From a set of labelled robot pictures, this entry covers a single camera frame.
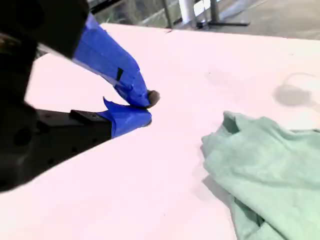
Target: black metal bracket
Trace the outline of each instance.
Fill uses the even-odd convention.
[[[7,148],[13,152],[1,155],[0,191],[25,184],[112,138],[112,123],[95,112],[36,110],[36,118],[35,128],[24,127],[14,135]]]

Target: floor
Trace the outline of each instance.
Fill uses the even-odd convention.
[[[222,11],[220,17],[229,22],[251,24],[216,27],[210,31],[320,40],[319,0],[238,0]]]

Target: white tabletop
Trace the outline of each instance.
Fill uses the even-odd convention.
[[[0,194],[0,239],[235,240],[228,196],[202,168],[201,137],[221,124],[223,111],[319,127],[317,91],[304,105],[276,99],[286,96],[278,96],[279,86],[294,73],[290,84],[317,89],[320,43],[104,27],[161,94],[152,125]],[[35,63],[26,100],[40,109],[98,112],[103,96],[124,103],[101,77],[48,54]]]

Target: green cloth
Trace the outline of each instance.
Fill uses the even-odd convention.
[[[204,167],[230,193],[239,240],[320,240],[320,133],[224,113]]]

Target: crumpled fabric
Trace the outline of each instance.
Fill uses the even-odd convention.
[[[239,240],[320,238],[320,133],[225,112],[202,138],[204,167],[230,194]]]

